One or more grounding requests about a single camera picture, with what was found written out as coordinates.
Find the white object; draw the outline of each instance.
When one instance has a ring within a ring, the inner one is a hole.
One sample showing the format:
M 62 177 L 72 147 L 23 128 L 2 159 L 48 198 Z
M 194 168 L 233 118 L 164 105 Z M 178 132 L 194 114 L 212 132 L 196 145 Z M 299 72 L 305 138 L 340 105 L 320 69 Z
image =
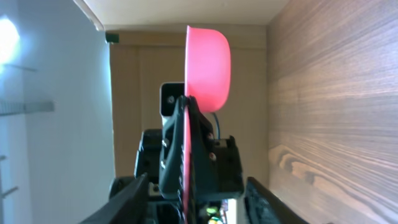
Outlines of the white object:
M 0 17 L 0 65 L 14 58 L 18 42 L 19 34 L 15 25 L 7 17 Z

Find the bolt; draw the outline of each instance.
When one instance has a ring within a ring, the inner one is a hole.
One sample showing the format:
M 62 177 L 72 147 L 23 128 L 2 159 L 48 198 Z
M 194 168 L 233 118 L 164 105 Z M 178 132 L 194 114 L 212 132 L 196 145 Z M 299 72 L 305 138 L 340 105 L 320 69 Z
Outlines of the bolt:
M 170 97 L 167 98 L 167 102 L 170 103 L 170 104 L 173 104 L 174 101 L 175 101 L 174 96 L 170 96 Z
M 168 139 L 163 139 L 163 140 L 162 140 L 162 145 L 163 145 L 164 147 L 168 147 L 169 144 L 170 144 L 170 142 L 169 142 Z
M 209 154 L 209 158 L 210 158 L 213 162 L 215 162 L 215 161 L 217 160 L 216 154 L 214 154 L 214 153 L 212 153 L 212 152 Z
M 164 169 L 164 168 L 166 168 L 166 160 L 162 160 L 161 162 L 160 162 L 160 166 Z

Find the wooden floor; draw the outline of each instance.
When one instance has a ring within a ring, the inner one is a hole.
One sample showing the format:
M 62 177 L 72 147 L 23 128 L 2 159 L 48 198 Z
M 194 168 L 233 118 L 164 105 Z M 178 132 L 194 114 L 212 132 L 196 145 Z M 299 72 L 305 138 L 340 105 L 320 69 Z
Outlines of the wooden floor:
M 310 223 L 398 223 L 398 1 L 292 0 L 267 48 L 269 188 Z

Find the led light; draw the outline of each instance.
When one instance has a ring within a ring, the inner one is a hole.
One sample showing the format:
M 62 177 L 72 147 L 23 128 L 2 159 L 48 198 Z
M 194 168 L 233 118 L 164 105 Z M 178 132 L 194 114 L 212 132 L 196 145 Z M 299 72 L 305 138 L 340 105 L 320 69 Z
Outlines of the led light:
M 19 34 L 15 25 L 7 17 L 0 17 L 0 66 L 14 58 L 18 42 Z

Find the ceiling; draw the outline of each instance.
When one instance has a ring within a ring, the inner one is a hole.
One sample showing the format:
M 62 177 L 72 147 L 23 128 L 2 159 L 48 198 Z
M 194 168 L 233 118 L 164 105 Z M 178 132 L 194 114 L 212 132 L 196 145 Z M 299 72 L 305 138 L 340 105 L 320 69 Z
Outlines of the ceiling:
M 75 0 L 75 2 L 98 29 L 107 29 L 107 27 L 170 24 L 266 25 L 288 0 Z

